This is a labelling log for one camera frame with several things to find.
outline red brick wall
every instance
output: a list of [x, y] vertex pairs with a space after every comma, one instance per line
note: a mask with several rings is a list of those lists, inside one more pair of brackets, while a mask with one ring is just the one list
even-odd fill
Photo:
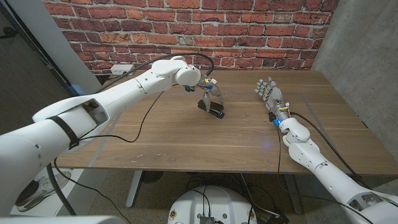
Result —
[[[338, 0], [44, 0], [93, 73], [201, 52], [217, 69], [309, 69]], [[201, 57], [188, 63], [208, 66]]]

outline white cable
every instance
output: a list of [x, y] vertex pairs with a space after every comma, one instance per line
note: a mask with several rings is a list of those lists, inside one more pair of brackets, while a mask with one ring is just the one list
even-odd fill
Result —
[[259, 208], [260, 210], [262, 210], [262, 211], [264, 211], [264, 212], [267, 212], [267, 213], [270, 213], [270, 214], [273, 214], [273, 215], [276, 216], [276, 218], [279, 218], [280, 215], [279, 215], [278, 213], [275, 213], [275, 212], [272, 212], [272, 211], [268, 211], [268, 210], [266, 210], [266, 209], [263, 209], [263, 208], [261, 208], [260, 206], [256, 205], [256, 203], [254, 203], [254, 200], [253, 200], [253, 198], [251, 197], [251, 194], [250, 194], [250, 191], [249, 191], [249, 187], [248, 187], [248, 185], [246, 184], [246, 181], [244, 180], [242, 173], [241, 173], [241, 177], [242, 177], [242, 179], [243, 179], [244, 185], [246, 186], [246, 190], [248, 190], [249, 197], [250, 197], [250, 200], [251, 200], [251, 202], [253, 203], [253, 205], [256, 206], [257, 208]]

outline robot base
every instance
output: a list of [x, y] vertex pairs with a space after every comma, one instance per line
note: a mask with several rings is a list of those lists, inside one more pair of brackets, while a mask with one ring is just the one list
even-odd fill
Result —
[[[195, 190], [203, 193], [205, 186], [197, 187]], [[187, 224], [187, 223], [207, 223], [204, 222], [214, 220], [216, 223], [247, 223], [251, 204], [240, 194], [225, 187], [209, 185], [206, 187], [205, 195], [210, 203], [210, 217], [209, 207], [205, 199], [203, 214], [203, 195], [192, 190], [183, 194], [177, 199], [170, 209], [168, 224]], [[251, 213], [250, 224], [257, 224], [254, 209]]]
[[[203, 102], [203, 100], [200, 100], [198, 102], [198, 107], [204, 111], [206, 111], [206, 105]], [[221, 119], [224, 117], [224, 113], [222, 112], [222, 110], [224, 109], [224, 106], [219, 104], [219, 103], [215, 103], [215, 102], [211, 102], [210, 103], [210, 111], [209, 113], [216, 116], [217, 118]]]

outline concrete wall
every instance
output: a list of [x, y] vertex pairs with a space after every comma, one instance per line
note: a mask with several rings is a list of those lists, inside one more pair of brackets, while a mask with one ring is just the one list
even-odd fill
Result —
[[314, 61], [398, 161], [398, 1], [341, 0]]

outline gray wall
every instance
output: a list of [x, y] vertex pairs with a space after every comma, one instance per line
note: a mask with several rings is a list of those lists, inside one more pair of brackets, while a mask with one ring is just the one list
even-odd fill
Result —
[[398, 161], [398, 1], [340, 0], [312, 70]]
[[81, 95], [93, 93], [101, 84], [70, 47], [41, 0], [8, 0], [30, 32]]

